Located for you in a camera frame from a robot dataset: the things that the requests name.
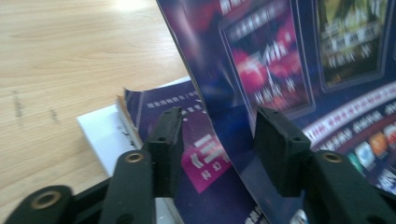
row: purple printed page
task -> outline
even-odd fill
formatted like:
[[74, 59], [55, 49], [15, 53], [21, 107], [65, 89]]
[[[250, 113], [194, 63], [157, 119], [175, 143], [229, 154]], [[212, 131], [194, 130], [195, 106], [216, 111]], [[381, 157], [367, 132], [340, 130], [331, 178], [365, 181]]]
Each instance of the purple printed page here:
[[143, 141], [164, 110], [180, 106], [186, 115], [175, 198], [185, 223], [268, 223], [233, 168], [190, 80], [149, 91], [125, 91], [125, 100]]

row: circular hole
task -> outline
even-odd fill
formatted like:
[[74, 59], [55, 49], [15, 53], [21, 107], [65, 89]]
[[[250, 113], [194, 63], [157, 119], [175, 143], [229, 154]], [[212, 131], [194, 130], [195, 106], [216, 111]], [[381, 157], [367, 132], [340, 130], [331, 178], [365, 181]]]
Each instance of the circular hole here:
[[134, 152], [125, 157], [128, 162], [137, 162], [143, 160], [144, 156], [140, 153]]
[[366, 218], [366, 220], [369, 223], [373, 223], [373, 224], [387, 224], [387, 221], [385, 221], [384, 219], [382, 219], [382, 217], [378, 217], [378, 216], [368, 216]]
[[323, 154], [323, 158], [326, 161], [331, 161], [331, 162], [341, 162], [343, 160], [341, 159], [341, 157], [331, 152]]
[[44, 192], [32, 201], [32, 207], [34, 209], [43, 209], [56, 204], [61, 199], [61, 193], [55, 190], [49, 190]]
[[131, 224], [134, 222], [134, 216], [131, 214], [123, 214], [117, 218], [117, 224]]

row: colorful poster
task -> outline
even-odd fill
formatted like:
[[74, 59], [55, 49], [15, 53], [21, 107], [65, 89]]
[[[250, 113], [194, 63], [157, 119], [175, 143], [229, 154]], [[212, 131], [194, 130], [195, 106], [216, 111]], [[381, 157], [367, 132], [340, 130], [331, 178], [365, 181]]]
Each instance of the colorful poster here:
[[253, 150], [258, 105], [394, 192], [394, 0], [158, 2], [219, 141], [271, 223], [299, 219], [303, 202], [277, 195]]
[[294, 117], [313, 108], [290, 2], [258, 4], [219, 28], [253, 116], [258, 105]]
[[382, 77], [387, 0], [317, 1], [325, 90]]

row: wood grain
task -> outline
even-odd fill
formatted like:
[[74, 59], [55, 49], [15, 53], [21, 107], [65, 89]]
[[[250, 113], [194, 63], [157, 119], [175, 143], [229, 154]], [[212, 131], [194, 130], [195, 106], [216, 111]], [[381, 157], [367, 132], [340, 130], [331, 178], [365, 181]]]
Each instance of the wood grain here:
[[106, 178], [77, 116], [185, 75], [155, 0], [2, 0], [0, 223], [37, 189]]

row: printed picture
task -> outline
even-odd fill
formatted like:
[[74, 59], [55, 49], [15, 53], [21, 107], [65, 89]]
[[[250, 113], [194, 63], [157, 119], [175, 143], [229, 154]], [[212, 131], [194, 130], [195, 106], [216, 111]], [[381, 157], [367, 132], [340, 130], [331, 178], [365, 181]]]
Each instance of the printed picture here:
[[312, 106], [289, 1], [253, 7], [220, 29], [254, 114], [258, 105], [286, 115]]
[[381, 77], [388, 0], [318, 0], [318, 49], [324, 90]]

